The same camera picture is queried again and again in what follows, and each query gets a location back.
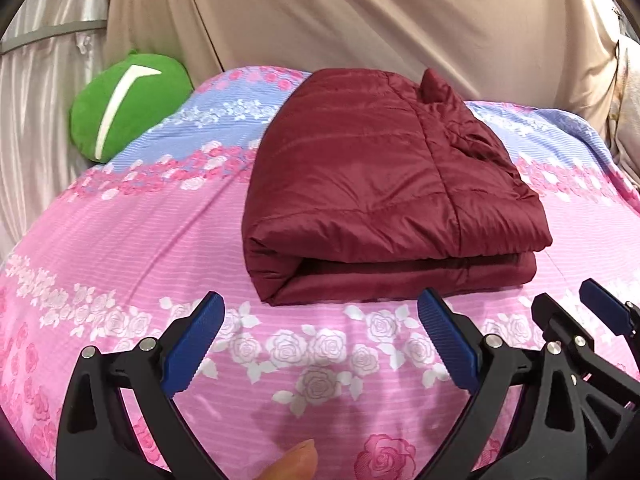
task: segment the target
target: green pillow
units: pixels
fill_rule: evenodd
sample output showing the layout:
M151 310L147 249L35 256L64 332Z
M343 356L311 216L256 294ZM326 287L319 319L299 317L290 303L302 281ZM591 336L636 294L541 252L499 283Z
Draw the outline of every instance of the green pillow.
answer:
M132 52L78 94L70 113L71 139L86 158L109 162L174 113L192 91L187 71L175 59Z

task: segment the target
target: pink floral bed sheet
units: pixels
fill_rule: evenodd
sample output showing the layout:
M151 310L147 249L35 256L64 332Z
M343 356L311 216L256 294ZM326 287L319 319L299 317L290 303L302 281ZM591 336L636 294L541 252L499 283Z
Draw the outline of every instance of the pink floral bed sheet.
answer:
M0 406L54 474L56 433L79 351L132 348L185 316L209 290L226 303L218 338L175 400L231 480L249 480L314 438L319 480L410 480L467 394L417 320L415 302L262 304L242 260L240 221L259 139L306 74L248 67L205 83L111 164L78 179L35 223L0 276ZM638 196L597 134L556 110L469 103L542 197L554 236L535 279L448 298L484 333L540 348L530 318L549 292L636 375L623 341L579 302L592 277L640 301ZM131 396L149 460L164 466ZM479 464L506 434L513 396Z

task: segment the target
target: blue textured pad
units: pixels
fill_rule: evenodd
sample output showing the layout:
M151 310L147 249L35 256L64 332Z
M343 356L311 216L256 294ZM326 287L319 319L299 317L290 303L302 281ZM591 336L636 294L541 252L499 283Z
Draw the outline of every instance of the blue textured pad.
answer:
M418 298L418 318L454 384L474 393L478 389L478 356L451 319L447 305L425 290Z
M225 302L219 294L213 294L201 306L191 314L191 324L164 360L160 386L170 399L187 389L225 320Z
M634 327L627 307L591 278L580 286L580 301L615 335L631 335Z

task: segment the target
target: folded maroon jacket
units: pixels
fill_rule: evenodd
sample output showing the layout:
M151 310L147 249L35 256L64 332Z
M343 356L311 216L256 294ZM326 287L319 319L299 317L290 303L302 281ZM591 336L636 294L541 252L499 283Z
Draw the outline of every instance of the folded maroon jacket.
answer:
M435 72L349 69L314 73L271 122L242 240L271 304L521 285L552 241L500 139Z

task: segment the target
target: metal pin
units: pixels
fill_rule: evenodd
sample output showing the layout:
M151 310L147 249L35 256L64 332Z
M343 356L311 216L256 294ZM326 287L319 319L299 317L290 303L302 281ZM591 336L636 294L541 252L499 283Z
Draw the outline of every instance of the metal pin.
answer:
M85 346L80 355L85 359L91 359L95 355L95 346Z
M502 346L502 338L497 334L489 334L484 338L484 342L491 348L500 348Z
M558 355L562 351L562 347L558 341L552 341L546 344L546 350L553 355Z
M156 340L152 337L145 337L142 341L140 341L140 349L144 352L149 352L156 347Z

